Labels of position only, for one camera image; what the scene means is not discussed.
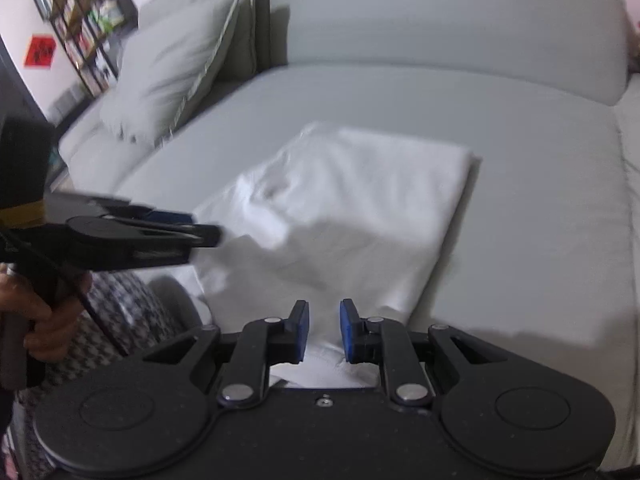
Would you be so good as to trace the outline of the person left hand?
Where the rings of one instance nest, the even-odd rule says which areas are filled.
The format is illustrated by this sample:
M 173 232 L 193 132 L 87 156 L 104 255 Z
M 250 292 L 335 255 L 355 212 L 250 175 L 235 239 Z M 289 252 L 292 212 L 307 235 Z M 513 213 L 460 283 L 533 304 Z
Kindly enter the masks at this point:
M 1 265 L 1 313 L 15 313 L 34 321 L 35 327 L 25 336 L 24 348 L 40 362 L 56 363 L 66 357 L 77 333 L 85 308 L 76 297 L 62 299 L 49 307 L 24 278 Z

